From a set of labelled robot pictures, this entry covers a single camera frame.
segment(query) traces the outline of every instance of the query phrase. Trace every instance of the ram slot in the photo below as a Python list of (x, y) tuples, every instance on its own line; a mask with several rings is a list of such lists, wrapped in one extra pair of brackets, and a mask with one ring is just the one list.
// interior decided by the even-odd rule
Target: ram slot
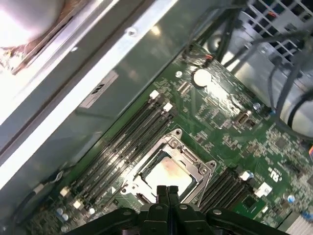
[(161, 117), (162, 117), (161, 112), (160, 110), (158, 110), (157, 112), (154, 113), (154, 116), (152, 117), (152, 119), (149, 119), (144, 123), (143, 128), (136, 129), (136, 131), (132, 135), (134, 137), (134, 141), (133, 140), (132, 140), (133, 142), (127, 141), (126, 149), (124, 149), (122, 152), (120, 151), (117, 153), (114, 152), (109, 156), (110, 159), (114, 159), (116, 155), (119, 155), (116, 161), (112, 163), (108, 169), (105, 169), (103, 171), (106, 173), (104, 174), (102, 173), (101, 175), (99, 175), (99, 177), (94, 179), (95, 182), (93, 182), (91, 185), (85, 186), (84, 192), (86, 193), (84, 194), (84, 197), (87, 197), (88, 195), (90, 195), (90, 193), (97, 186), (99, 186), (101, 181), (103, 181), (108, 176), (108, 174), (110, 174), (124, 160), (124, 157), (127, 156), (127, 153), (129, 153), (129, 151), (131, 151), (134, 148), (133, 146), (136, 145), (136, 143), (141, 140), (141, 138), (148, 132), (148, 130), (151, 129), (151, 127), (155, 125), (155, 123), (158, 122), (159, 119), (161, 119)]
[(111, 186), (112, 183), (114, 183), (123, 173), (124, 170), (126, 170), (130, 164), (132, 162), (134, 162), (135, 160), (137, 160), (143, 153), (145, 147), (149, 144), (149, 142), (151, 142), (151, 140), (153, 140), (166, 126), (167, 124), (170, 122), (171, 117), (167, 118), (161, 125), (159, 125), (155, 131), (153, 131), (152, 133), (147, 133), (143, 138), (144, 141), (139, 143), (138, 145), (136, 145), (134, 147), (135, 152), (132, 153), (133, 155), (130, 156), (125, 163), (123, 164), (123, 166), (121, 166), (114, 174), (112, 177), (110, 177), (110, 179), (105, 182), (101, 188), (96, 191), (94, 193), (94, 195), (90, 198), (89, 203), (92, 205), (93, 203), (95, 203)]
[(114, 156), (117, 152), (123, 148), (123, 146), (129, 141), (129, 139), (132, 138), (132, 136), (135, 135), (136, 131), (138, 130), (138, 127), (144, 125), (143, 123), (146, 122), (146, 120), (149, 120), (151, 117), (153, 117), (158, 111), (158, 108), (160, 107), (160, 104), (155, 104), (152, 106), (147, 112), (143, 112), (144, 115), (141, 115), (139, 122), (134, 123), (134, 125), (131, 125), (129, 128), (127, 128), (127, 135), (123, 136), (122, 139), (117, 139), (116, 143), (111, 144), (106, 148), (104, 153), (102, 154), (102, 161), (100, 161), (93, 169), (90, 171), (84, 178), (84, 180), (81, 180), (81, 182), (76, 186), (77, 191), (82, 191), (83, 188), (86, 188), (87, 185), (89, 185), (93, 180), (93, 176), (98, 176), (99, 173), (102, 171), (103, 166), (107, 165), (110, 161), (113, 160)]
[(90, 163), (88, 163), (87, 167), (84, 169), (84, 171), (82, 172), (82, 174), (80, 175), (80, 177), (77, 180), (86, 177), (87, 173), (89, 173), (89, 171), (93, 170), (93, 165), (99, 159), (101, 159), (103, 154), (105, 154), (105, 152), (110, 148), (110, 146), (117, 144), (119, 141), (123, 140), (123, 137), (124, 138), (127, 137), (125, 135), (125, 133), (134, 124), (136, 124), (138, 121), (140, 121), (142, 119), (142, 116), (144, 115), (144, 112), (148, 109), (149, 105), (150, 105), (150, 102), (146, 102), (144, 105), (141, 106), (141, 108), (132, 116), (132, 118), (130, 120), (128, 120), (128, 122), (125, 124), (125, 126), (119, 130), (119, 132), (112, 138), (112, 140), (110, 140), (110, 142), (107, 145), (104, 146), (104, 148), (101, 150), (101, 152), (98, 153), (98, 155), (95, 158), (93, 158)]
[(211, 195), (210, 198), (207, 199), (207, 203), (203, 207), (203, 210), (207, 210), (207, 208), (216, 207), (218, 202), (225, 197), (228, 193), (230, 193), (234, 187), (233, 180), (230, 178), (222, 187), (220, 187), (215, 193)]
[(232, 209), (233, 205), (246, 197), (250, 192), (247, 190), (246, 185), (241, 187), (228, 201), (225, 202), (224, 208)]
[(230, 190), (225, 191), (225, 194), (220, 197), (218, 200), (211, 203), (210, 207), (222, 207), (225, 208), (226, 205), (229, 205), (229, 202), (233, 201), (234, 198), (238, 196), (238, 193), (243, 190), (245, 186), (241, 184), (236, 184), (230, 187)]
[(231, 175), (228, 172), (224, 172), (215, 182), (211, 185), (208, 185), (207, 190), (205, 191), (202, 201), (200, 203), (200, 209), (203, 205), (207, 204), (211, 198), (215, 195), (214, 192), (218, 192), (221, 188), (231, 179)]
[(208, 186), (199, 206), (200, 211), (207, 213), (213, 207), (230, 209), (251, 191), (252, 187), (247, 182), (239, 179), (233, 169), (227, 168), (217, 180)]

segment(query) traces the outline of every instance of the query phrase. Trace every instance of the integrated circuit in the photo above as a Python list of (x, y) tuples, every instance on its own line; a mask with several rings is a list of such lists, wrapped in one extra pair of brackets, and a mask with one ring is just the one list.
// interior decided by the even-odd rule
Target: integrated circuit
[(300, 166), (294, 164), (292, 161), (287, 160), (283, 165), (292, 173), (294, 173), (298, 178), (303, 175), (303, 170)]
[(251, 196), (248, 196), (248, 197), (246, 197), (246, 198), (243, 200), (243, 204), (244, 204), (248, 209), (252, 208), (255, 203), (256, 203), (256, 200), (255, 200), (253, 197), (251, 197)]
[(276, 145), (278, 148), (282, 149), (282, 148), (284, 148), (284, 147), (287, 145), (287, 143), (288, 143), (288, 142), (287, 142), (284, 138), (280, 137), (280, 138), (275, 142), (275, 145)]

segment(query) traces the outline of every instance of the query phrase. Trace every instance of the sticker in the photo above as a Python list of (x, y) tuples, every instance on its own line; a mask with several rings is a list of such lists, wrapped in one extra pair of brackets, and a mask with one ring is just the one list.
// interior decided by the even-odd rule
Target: sticker
[(118, 74), (112, 70), (105, 76), (98, 86), (86, 97), (86, 99), (79, 105), (80, 108), (88, 109), (94, 102), (103, 94), (103, 92), (118, 78)]

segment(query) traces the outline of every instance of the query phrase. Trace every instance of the chip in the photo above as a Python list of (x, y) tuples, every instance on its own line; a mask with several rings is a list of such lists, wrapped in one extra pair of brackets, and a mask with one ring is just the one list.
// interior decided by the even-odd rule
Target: chip
[(275, 145), (278, 147), (278, 148), (284, 148), (286, 145), (287, 145), (287, 141), (283, 138), (279, 138), (276, 142), (275, 142)]
[(159, 139), (128, 174), (128, 186), (121, 193), (155, 202), (157, 186), (178, 186), (180, 201), (190, 203), (208, 184), (216, 162), (203, 162), (181, 141), (181, 135), (182, 130), (176, 129)]
[(245, 198), (243, 204), (246, 205), (249, 209), (256, 203), (256, 200), (250, 196)]

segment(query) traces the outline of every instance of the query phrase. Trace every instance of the motherboard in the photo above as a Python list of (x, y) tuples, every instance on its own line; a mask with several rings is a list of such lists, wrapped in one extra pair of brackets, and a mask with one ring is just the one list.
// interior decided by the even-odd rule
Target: motherboard
[(202, 63), (179, 55), (25, 222), (27, 230), (62, 234), (120, 207), (139, 212), (156, 201), (158, 185), (178, 186), (181, 202), (203, 213), (227, 208), (282, 231), (299, 219), (310, 226), (311, 146), (281, 132), (273, 111), (221, 64)]

